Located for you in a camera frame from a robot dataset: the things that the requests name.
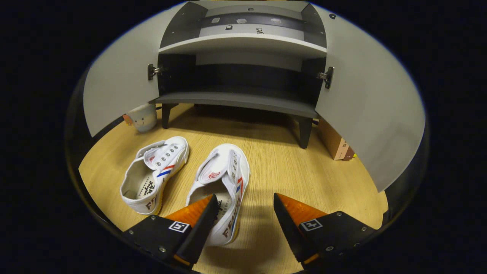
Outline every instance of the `red and blue stripe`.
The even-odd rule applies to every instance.
[[[162,172],[157,177],[171,173],[173,168],[174,168],[174,165],[166,167],[165,169],[162,170]]]

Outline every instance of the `wooden table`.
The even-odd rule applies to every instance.
[[[296,144],[298,125],[286,115],[225,107],[173,108],[170,128],[160,121],[147,133],[122,122],[109,131],[85,156],[79,172],[93,200],[121,230],[145,218],[120,197],[119,187],[137,151],[151,143],[183,136],[190,152],[185,167],[171,178],[163,194],[160,216],[185,205],[199,165],[221,143],[233,143],[246,154],[252,175],[245,192],[236,240],[203,249],[194,270],[212,273],[293,273],[296,261],[273,210],[278,192],[322,211],[344,211],[378,229],[388,205],[360,162],[334,161],[313,126],[307,149]]]

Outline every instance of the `gray cabinet door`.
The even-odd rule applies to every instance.
[[[327,39],[326,68],[316,112],[350,144],[382,191],[412,160],[425,126],[425,111],[408,72],[377,40],[315,6]]]
[[[147,65],[157,66],[162,36],[184,4],[129,30],[93,62],[83,94],[86,123],[92,136],[129,110],[159,97],[157,77],[148,80]]]

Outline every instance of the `metal hinge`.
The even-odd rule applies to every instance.
[[[333,72],[335,70],[335,67],[329,67],[328,71],[323,73],[323,72],[318,72],[318,75],[316,78],[318,79],[323,79],[325,81],[325,88],[330,88],[332,84],[332,77],[333,77]]]
[[[149,64],[149,65],[147,65],[147,79],[152,80],[152,79],[154,79],[154,75],[159,74],[163,71],[166,71],[166,70],[163,68],[156,68],[156,67],[154,67],[153,64]]]

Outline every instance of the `canvas shoe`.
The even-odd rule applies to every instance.
[[[206,240],[206,246],[221,246],[236,237],[235,224],[250,177],[243,151],[233,144],[214,148],[196,173],[186,206],[215,194],[219,210]]]
[[[188,155],[187,141],[180,136],[139,150],[120,186],[123,201],[137,213],[158,214],[166,183],[186,163]]]

